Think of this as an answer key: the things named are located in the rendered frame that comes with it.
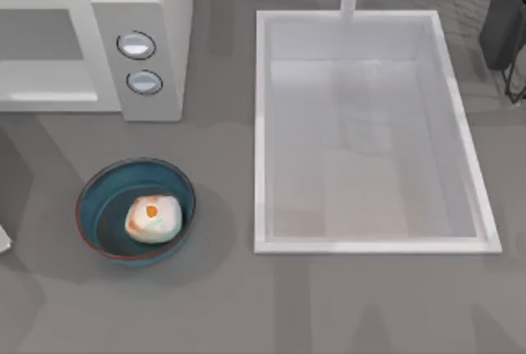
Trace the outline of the white and orange bread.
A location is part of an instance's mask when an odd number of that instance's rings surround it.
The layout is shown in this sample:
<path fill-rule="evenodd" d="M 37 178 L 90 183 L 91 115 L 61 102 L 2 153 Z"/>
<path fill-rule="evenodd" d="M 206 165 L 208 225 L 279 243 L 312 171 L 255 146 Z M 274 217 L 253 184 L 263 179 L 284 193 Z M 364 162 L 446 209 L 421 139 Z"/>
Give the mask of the white and orange bread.
<path fill-rule="evenodd" d="M 182 229 L 182 207 L 171 195 L 136 198 L 125 218 L 125 232 L 146 244 L 171 241 Z"/>

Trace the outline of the small round microwave knob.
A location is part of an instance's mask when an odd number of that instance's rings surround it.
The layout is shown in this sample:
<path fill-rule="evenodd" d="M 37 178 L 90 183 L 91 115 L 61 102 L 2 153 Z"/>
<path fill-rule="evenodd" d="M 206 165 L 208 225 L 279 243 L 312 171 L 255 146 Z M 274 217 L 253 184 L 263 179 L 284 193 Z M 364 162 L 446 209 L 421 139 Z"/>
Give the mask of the small round microwave knob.
<path fill-rule="evenodd" d="M 127 87 L 140 95 L 154 95 L 163 88 L 163 81 L 159 75 L 153 71 L 137 71 L 127 75 Z"/>

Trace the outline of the pale microwave oven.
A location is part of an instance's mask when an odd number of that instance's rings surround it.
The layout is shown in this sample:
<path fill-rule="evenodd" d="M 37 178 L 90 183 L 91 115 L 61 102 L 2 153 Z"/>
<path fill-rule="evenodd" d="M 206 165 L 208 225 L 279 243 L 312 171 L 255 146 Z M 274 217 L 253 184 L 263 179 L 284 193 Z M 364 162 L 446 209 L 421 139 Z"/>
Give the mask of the pale microwave oven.
<path fill-rule="evenodd" d="M 117 112 L 129 122 L 182 117 L 192 0 L 0 0 L 0 112 Z M 124 57 L 117 38 L 148 34 L 155 53 Z M 154 95 L 127 87 L 153 71 Z"/>

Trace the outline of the white sink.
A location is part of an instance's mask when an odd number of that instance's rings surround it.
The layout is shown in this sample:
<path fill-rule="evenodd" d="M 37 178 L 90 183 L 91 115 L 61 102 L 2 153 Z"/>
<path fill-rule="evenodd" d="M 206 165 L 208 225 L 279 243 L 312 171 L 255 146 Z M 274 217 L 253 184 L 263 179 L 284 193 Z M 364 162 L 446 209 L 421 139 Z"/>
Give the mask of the white sink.
<path fill-rule="evenodd" d="M 434 10 L 256 14 L 257 254 L 499 254 Z"/>

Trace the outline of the dark blue bowl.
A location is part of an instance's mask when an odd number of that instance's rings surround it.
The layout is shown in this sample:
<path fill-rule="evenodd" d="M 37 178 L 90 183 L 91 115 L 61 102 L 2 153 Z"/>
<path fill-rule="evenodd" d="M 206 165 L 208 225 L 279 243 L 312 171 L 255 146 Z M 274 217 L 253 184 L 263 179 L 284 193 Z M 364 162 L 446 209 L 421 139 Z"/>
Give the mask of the dark blue bowl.
<path fill-rule="evenodd" d="M 182 227 L 166 243 L 145 244 L 125 230 L 133 202 L 148 195 L 171 195 L 182 209 Z M 196 211 L 196 193 L 187 175 L 162 159 L 139 157 L 111 163 L 83 187 L 76 201 L 76 229 L 95 253 L 117 264 L 145 267 L 171 257 L 187 239 Z"/>

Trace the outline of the large round microwave knob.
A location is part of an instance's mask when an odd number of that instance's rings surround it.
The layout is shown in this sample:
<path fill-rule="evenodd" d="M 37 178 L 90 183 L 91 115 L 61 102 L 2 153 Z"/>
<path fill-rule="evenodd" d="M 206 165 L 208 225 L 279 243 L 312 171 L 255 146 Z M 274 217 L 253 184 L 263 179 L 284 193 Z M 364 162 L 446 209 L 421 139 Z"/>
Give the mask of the large round microwave knob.
<path fill-rule="evenodd" d="M 135 30 L 119 35 L 117 48 L 124 57 L 132 60 L 146 60 L 155 53 L 156 45 L 148 34 Z"/>

